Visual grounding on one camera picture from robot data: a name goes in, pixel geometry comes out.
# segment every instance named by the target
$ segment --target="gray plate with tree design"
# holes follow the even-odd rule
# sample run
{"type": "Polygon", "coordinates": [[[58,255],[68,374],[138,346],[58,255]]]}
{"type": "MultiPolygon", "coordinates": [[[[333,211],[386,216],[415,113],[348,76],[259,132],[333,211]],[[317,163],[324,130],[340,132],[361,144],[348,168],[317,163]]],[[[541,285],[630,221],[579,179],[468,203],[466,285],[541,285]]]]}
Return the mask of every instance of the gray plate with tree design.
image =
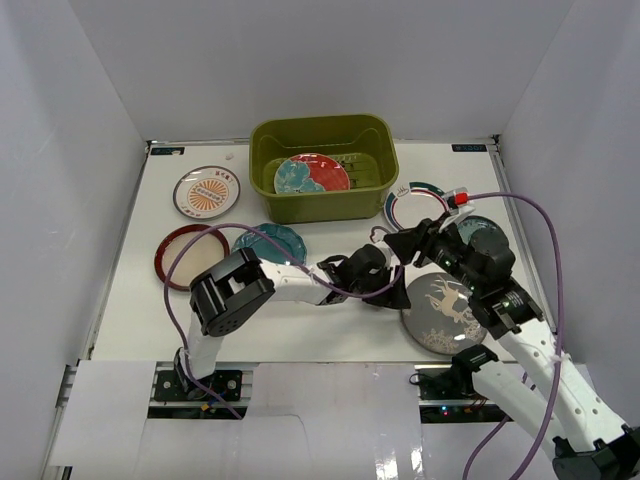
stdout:
{"type": "Polygon", "coordinates": [[[455,355],[487,335],[469,308],[471,292],[451,275],[422,275],[409,284],[407,293],[411,308],[402,310],[402,323],[427,350],[455,355]]]}

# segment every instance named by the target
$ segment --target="green plastic basket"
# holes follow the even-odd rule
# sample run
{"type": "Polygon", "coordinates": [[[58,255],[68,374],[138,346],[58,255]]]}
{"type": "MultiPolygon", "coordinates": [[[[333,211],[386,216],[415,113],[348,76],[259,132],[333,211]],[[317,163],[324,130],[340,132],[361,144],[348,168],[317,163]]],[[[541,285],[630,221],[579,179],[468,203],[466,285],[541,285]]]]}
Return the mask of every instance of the green plastic basket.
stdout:
{"type": "Polygon", "coordinates": [[[249,177],[275,223],[370,218],[382,209],[398,177],[398,159],[389,126],[374,115],[270,120],[251,134],[249,177]],[[351,189],[276,194],[276,170],[301,153],[321,153],[339,162],[351,189]]]}

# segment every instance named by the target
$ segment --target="blue plate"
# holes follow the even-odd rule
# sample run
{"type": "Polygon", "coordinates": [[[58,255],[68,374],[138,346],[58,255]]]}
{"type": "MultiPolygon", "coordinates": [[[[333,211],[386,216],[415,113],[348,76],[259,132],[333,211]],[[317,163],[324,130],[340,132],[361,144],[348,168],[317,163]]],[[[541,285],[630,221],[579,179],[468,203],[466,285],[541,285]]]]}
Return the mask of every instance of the blue plate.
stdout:
{"type": "MultiPolygon", "coordinates": [[[[291,228],[275,223],[263,223],[255,228],[275,240],[278,245],[289,252],[289,254],[300,263],[304,264],[307,261],[307,247],[305,247],[300,235],[291,228]]],[[[235,252],[245,247],[252,248],[258,257],[270,262],[281,265],[291,263],[282,252],[271,245],[271,243],[253,232],[246,232],[240,235],[233,244],[231,251],[235,252]]]]}

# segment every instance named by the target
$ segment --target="decorative plate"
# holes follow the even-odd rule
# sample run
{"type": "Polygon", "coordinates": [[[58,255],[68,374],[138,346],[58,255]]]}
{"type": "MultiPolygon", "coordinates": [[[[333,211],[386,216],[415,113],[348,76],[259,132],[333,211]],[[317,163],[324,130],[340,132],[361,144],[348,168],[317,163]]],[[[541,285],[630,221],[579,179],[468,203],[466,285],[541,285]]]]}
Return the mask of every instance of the decorative plate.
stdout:
{"type": "Polygon", "coordinates": [[[430,183],[402,184],[387,195],[384,216],[396,230],[413,228],[425,218],[436,220],[448,210],[443,195],[441,189],[430,183]]]}
{"type": "MultiPolygon", "coordinates": [[[[207,228],[209,225],[201,223],[187,225],[174,230],[162,240],[153,259],[156,275],[162,283],[167,278],[167,272],[180,251],[199,232],[207,228]]],[[[181,292],[188,292],[191,280],[213,267],[227,255],[229,255],[229,242],[222,233],[215,231],[205,235],[193,244],[182,257],[171,276],[169,286],[181,292]]]]}
{"type": "MultiPolygon", "coordinates": [[[[300,263],[304,264],[306,262],[307,247],[305,247],[300,235],[293,231],[293,229],[275,223],[263,223],[255,228],[275,240],[278,245],[284,248],[300,263]]],[[[270,262],[281,265],[289,265],[291,263],[281,251],[253,232],[246,232],[240,235],[233,244],[232,251],[235,252],[244,247],[253,248],[258,257],[269,260],[270,262]]]]}
{"type": "Polygon", "coordinates": [[[180,179],[173,190],[173,203],[187,217],[208,220],[227,212],[239,196],[238,177],[226,168],[209,166],[180,179]]]}
{"type": "Polygon", "coordinates": [[[407,287],[407,294],[411,308],[402,310],[402,323],[427,350],[455,355],[487,335],[469,308],[471,292],[451,275],[418,277],[407,287]]]}
{"type": "Polygon", "coordinates": [[[471,240],[471,235],[483,228],[488,228],[491,231],[498,231],[502,233],[505,238],[507,238],[500,226],[486,217],[481,217],[479,215],[470,215],[458,224],[458,232],[460,232],[462,241],[465,244],[469,243],[469,240],[471,240]]]}
{"type": "Polygon", "coordinates": [[[276,193],[311,193],[349,190],[342,165],[326,155],[304,153],[282,162],[273,179],[276,193]]]}

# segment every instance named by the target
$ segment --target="white wall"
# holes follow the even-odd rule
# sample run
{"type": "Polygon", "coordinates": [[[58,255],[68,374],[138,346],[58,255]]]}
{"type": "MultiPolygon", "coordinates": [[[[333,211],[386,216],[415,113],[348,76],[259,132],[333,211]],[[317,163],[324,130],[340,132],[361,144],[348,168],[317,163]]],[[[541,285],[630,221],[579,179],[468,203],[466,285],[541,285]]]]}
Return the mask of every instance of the white wall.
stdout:
{"type": "Polygon", "coordinates": [[[144,144],[66,0],[0,0],[0,479],[34,480],[144,144]]]}
{"type": "Polygon", "coordinates": [[[501,132],[573,0],[70,0],[146,139],[367,111],[402,138],[501,132]]]}
{"type": "MultiPolygon", "coordinates": [[[[640,424],[640,2],[576,0],[503,139],[512,189],[540,200],[558,229],[569,347],[640,424]]],[[[520,212],[552,297],[548,233],[520,212]]]]}

